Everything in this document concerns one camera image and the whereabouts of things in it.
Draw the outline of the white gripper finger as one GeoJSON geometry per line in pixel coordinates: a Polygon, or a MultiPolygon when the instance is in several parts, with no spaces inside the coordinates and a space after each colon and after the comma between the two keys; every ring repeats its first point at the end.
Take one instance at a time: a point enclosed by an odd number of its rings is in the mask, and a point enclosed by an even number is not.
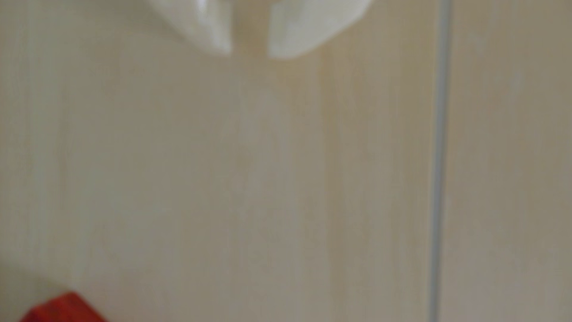
{"type": "Polygon", "coordinates": [[[269,13],[268,56],[289,60],[323,45],[364,17],[373,1],[278,1],[269,13]]]}
{"type": "Polygon", "coordinates": [[[232,3],[230,1],[147,1],[167,23],[191,44],[210,55],[231,55],[232,3]]]}

